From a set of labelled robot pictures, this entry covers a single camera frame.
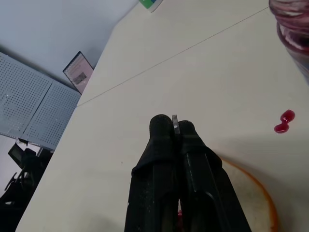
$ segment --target pink jar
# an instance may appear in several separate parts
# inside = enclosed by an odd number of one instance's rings
[[[269,0],[277,32],[309,83],[309,0]]]

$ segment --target pegboard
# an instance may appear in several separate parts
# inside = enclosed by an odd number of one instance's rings
[[[54,81],[22,139],[54,150],[80,97],[77,91]]]
[[[20,138],[52,82],[0,53],[0,134]]]

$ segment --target white table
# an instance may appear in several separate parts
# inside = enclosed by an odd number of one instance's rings
[[[309,86],[266,7],[164,0],[150,14],[137,5],[115,28],[17,231],[123,231],[131,169],[156,114],[192,121],[206,145],[264,184],[286,231],[306,231]],[[276,134],[287,109],[295,120]]]

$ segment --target white pegboard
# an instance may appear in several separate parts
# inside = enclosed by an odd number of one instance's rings
[[[77,91],[54,81],[22,139],[54,150],[80,97]]]
[[[0,53],[0,134],[20,138],[52,82]]]

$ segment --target green object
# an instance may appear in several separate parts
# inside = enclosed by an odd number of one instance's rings
[[[146,9],[149,9],[149,7],[152,6],[153,2],[151,0],[140,0],[140,3],[146,7]]]

